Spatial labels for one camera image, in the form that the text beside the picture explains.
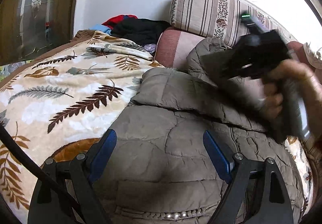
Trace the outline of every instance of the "light blue cloth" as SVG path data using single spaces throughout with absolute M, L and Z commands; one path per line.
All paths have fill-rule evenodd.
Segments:
M 96 24 L 94 25 L 93 27 L 89 28 L 90 30 L 100 30 L 106 34 L 111 34 L 111 29 L 107 26 L 104 26 L 104 25 L 100 25 L 100 24 Z

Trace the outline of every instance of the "silver bolt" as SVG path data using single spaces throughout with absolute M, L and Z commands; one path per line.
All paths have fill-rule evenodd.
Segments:
M 47 165 L 50 165 L 50 164 L 52 164 L 54 162 L 54 160 L 52 159 L 52 158 L 48 158 L 48 159 L 46 159 L 46 164 Z
M 80 153 L 80 154 L 78 154 L 78 155 L 76 156 L 76 158 L 77 158 L 79 161 L 81 161 L 81 160 L 83 160 L 83 159 L 85 158 L 85 154 L 84 154 L 84 153 Z
M 241 153 L 235 153 L 234 156 L 237 160 L 240 160 L 240 161 L 244 158 L 243 154 Z
M 275 160 L 273 158 L 267 158 L 267 162 L 269 164 L 274 164 L 275 163 Z

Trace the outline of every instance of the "pile of clothes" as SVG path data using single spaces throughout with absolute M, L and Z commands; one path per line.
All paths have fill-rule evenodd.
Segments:
M 154 55 L 161 34 L 168 27 L 170 24 L 166 21 L 138 19 L 134 15 L 119 15 L 90 29 L 101 30 L 113 37 L 129 39 Z

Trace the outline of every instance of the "blue gripper pad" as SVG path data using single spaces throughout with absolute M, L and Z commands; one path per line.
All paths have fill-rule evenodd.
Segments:
M 103 135 L 102 139 L 98 143 L 94 144 L 94 145 L 97 145 L 98 147 L 100 146 L 100 148 L 97 151 L 95 157 L 93 158 L 89 166 L 90 174 L 88 176 L 88 181 L 90 183 L 97 181 L 103 174 L 106 164 L 109 158 L 111 157 L 112 152 L 116 146 L 116 140 L 117 140 L 116 132 L 114 130 L 108 130 Z
M 232 181 L 231 171 L 235 166 L 232 150 L 226 143 L 216 137 L 214 131 L 204 132 L 203 145 L 220 179 L 230 184 Z

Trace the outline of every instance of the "gray puffer jacket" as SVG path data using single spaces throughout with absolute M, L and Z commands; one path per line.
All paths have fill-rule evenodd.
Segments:
M 138 94 L 112 124 L 117 145 L 94 190 L 114 224 L 208 222 L 227 188 L 202 143 L 208 129 L 248 159 L 275 159 L 298 223 L 303 191 L 292 157 L 207 83 L 199 56 L 223 48 L 215 38 L 201 41 L 187 58 L 192 75 L 170 68 L 147 71 Z M 236 223 L 244 219 L 249 197 Z M 175 218 L 180 212 L 186 216 Z

